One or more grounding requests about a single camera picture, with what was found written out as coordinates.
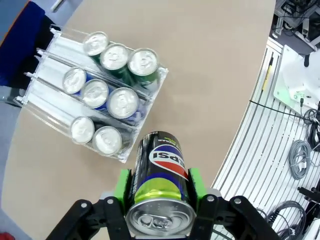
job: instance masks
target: pepsi logo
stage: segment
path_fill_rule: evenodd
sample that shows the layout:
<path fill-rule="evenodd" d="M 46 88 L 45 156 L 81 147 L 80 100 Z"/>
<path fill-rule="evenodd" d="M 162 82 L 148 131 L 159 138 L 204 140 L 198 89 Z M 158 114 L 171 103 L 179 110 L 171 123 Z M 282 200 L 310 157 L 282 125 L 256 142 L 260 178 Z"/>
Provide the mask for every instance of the pepsi logo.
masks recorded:
<path fill-rule="evenodd" d="M 182 153 L 176 147 L 169 144 L 157 146 L 150 152 L 149 160 L 154 165 L 188 180 Z"/>

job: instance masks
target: blue can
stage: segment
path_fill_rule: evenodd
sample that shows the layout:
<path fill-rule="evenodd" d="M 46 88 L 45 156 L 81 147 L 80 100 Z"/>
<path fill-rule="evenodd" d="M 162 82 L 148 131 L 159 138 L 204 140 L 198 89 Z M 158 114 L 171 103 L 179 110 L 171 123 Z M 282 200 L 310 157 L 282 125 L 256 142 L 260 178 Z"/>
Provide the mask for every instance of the blue can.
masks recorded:
<path fill-rule="evenodd" d="M 81 67 L 72 67 L 62 79 L 63 90 L 70 95 L 80 96 L 80 91 L 86 82 L 92 79 Z"/>
<path fill-rule="evenodd" d="M 135 124 L 145 116 L 145 107 L 135 91 L 128 87 L 114 90 L 107 101 L 107 110 L 116 119 Z"/>
<path fill-rule="evenodd" d="M 84 84 L 81 90 L 82 102 L 95 110 L 107 110 L 107 99 L 112 90 L 105 81 L 91 79 Z"/>

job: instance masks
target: beige tabletop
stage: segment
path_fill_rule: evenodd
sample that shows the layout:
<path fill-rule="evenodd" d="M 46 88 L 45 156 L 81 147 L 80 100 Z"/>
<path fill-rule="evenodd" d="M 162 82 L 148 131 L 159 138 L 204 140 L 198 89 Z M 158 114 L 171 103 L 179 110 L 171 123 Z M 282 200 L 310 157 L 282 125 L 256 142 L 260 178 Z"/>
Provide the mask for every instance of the beige tabletop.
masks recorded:
<path fill-rule="evenodd" d="M 185 165 L 209 187 L 257 80 L 275 1 L 84 0 L 67 27 L 104 31 L 154 49 L 169 74 L 142 128 L 172 133 Z M 126 164 L 75 145 L 21 110 L 4 176 L 2 208 L 34 240 L 45 239 L 78 199 L 95 203 Z"/>

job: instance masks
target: green gripper pad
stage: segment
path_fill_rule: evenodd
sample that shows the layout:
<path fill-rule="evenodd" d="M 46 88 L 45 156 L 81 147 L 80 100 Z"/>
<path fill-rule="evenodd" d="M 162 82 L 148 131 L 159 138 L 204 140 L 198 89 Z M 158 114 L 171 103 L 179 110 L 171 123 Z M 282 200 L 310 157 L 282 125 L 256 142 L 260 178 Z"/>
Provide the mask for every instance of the green gripper pad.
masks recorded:
<path fill-rule="evenodd" d="M 207 195 L 207 190 L 205 188 L 204 181 L 202 180 L 202 176 L 200 175 L 199 168 L 190 168 L 189 173 L 191 174 L 191 179 L 196 193 L 196 211 L 198 211 L 200 201 L 205 195 Z"/>
<path fill-rule="evenodd" d="M 120 176 L 118 182 L 115 187 L 114 196 L 120 201 L 122 210 L 126 212 L 126 201 L 127 197 L 125 196 L 128 190 L 129 180 L 131 179 L 131 170 L 129 169 L 122 169 L 120 172 Z"/>

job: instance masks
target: silver can top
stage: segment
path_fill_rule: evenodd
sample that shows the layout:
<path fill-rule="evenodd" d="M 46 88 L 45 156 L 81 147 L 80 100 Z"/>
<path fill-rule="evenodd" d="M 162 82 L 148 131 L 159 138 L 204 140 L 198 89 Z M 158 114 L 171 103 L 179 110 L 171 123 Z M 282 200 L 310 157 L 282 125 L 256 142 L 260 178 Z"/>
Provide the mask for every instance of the silver can top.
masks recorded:
<path fill-rule="evenodd" d="M 187 203 L 169 198 L 153 198 L 133 205 L 126 217 L 135 235 L 168 236 L 188 234 L 196 217 Z"/>
<path fill-rule="evenodd" d="M 128 62 L 129 51 L 125 45 L 114 43 L 109 45 L 100 55 L 100 64 L 107 70 L 117 70 Z"/>
<path fill-rule="evenodd" d="M 108 112 L 116 119 L 132 116 L 139 107 L 139 97 L 130 88 L 120 87 L 114 90 L 107 102 Z"/>
<path fill-rule="evenodd" d="M 149 48 L 139 48 L 131 53 L 128 67 L 129 70 L 138 76 L 147 76 L 158 69 L 158 56 L 155 51 Z"/>
<path fill-rule="evenodd" d="M 83 50 L 89 56 L 95 56 L 102 53 L 109 44 L 108 36 L 102 31 L 96 31 L 89 34 L 83 40 Z"/>
<path fill-rule="evenodd" d="M 86 116 L 79 116 L 73 120 L 70 126 L 71 138 L 76 144 L 90 142 L 95 133 L 94 122 Z"/>
<path fill-rule="evenodd" d="M 101 107 L 109 96 L 108 85 L 100 79 L 87 81 L 81 90 L 82 101 L 90 108 Z"/>
<path fill-rule="evenodd" d="M 86 71 L 80 67 L 72 67 L 62 79 L 62 87 L 67 94 L 75 94 L 81 90 L 86 83 Z"/>
<path fill-rule="evenodd" d="M 103 155 L 111 156 L 121 149 L 122 137 L 113 126 L 103 126 L 95 132 L 92 144 Z"/>

